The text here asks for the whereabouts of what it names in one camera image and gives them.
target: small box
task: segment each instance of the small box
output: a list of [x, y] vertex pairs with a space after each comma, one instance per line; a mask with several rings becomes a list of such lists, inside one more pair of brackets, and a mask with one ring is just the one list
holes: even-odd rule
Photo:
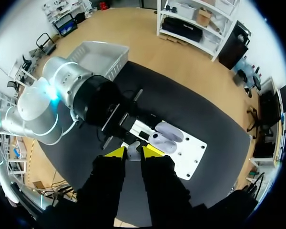
[[197, 23], [207, 27], [210, 23], [210, 19], [211, 19], [212, 14], [208, 11], [206, 11], [206, 9], [204, 8], [200, 8], [198, 11], [198, 15], [197, 15]]

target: robotic arm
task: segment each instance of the robotic arm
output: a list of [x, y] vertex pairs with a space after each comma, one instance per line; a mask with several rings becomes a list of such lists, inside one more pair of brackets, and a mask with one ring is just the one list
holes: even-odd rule
[[[95, 125], [103, 125], [112, 104], [121, 99], [117, 86], [102, 76], [62, 57], [45, 64], [43, 77], [26, 87], [17, 107], [0, 111], [0, 135], [26, 136], [54, 145], [67, 134], [80, 117]], [[61, 100], [69, 109], [73, 124], [63, 130], [57, 105]], [[0, 146], [0, 183], [6, 196], [19, 200], [11, 190], [13, 178], [8, 174], [4, 152]]]

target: metal rod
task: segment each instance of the metal rod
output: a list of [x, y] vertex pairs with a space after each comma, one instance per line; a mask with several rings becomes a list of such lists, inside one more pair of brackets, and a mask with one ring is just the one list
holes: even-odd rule
[[102, 131], [105, 129], [105, 127], [107, 126], [108, 122], [110, 121], [110, 119], [112, 118], [113, 114], [116, 112], [116, 110], [118, 109], [119, 106], [120, 106], [120, 104], [118, 104], [118, 105], [115, 107], [114, 111], [111, 113], [111, 115], [110, 115], [109, 118], [107, 119], [106, 123], [105, 123], [104, 126], [102, 127], [102, 129], [101, 129]]
[[103, 150], [108, 146], [108, 144], [111, 142], [112, 139], [113, 139], [113, 136], [110, 136], [107, 138], [105, 144], [102, 147]]

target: office chair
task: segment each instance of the office chair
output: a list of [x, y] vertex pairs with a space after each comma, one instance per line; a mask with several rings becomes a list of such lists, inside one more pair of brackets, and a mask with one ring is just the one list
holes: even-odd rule
[[247, 110], [247, 114], [250, 113], [254, 119], [254, 124], [252, 127], [247, 128], [247, 132], [255, 128], [255, 135], [253, 136], [253, 139], [257, 138], [258, 128], [261, 129], [261, 132], [264, 134], [264, 136], [272, 137], [273, 131], [271, 130], [271, 127], [281, 118], [277, 93], [275, 95], [271, 95], [269, 93], [261, 95], [260, 107], [260, 118], [257, 115], [256, 109], [253, 108], [252, 110]]
[[15, 91], [18, 93], [19, 92], [19, 83], [15, 81], [8, 81], [7, 87], [12, 87], [15, 89]]
[[22, 65], [22, 68], [25, 70], [25, 71], [28, 71], [30, 66], [32, 65], [32, 61], [29, 61], [29, 60], [26, 60], [24, 58], [24, 55], [22, 55], [22, 59], [24, 61], [23, 65]]

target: computer monitor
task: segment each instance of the computer monitor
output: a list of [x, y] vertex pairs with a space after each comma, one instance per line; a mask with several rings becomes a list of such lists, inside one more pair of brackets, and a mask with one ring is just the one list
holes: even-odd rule
[[286, 112], [286, 85], [280, 89], [282, 103], [283, 103], [283, 112]]

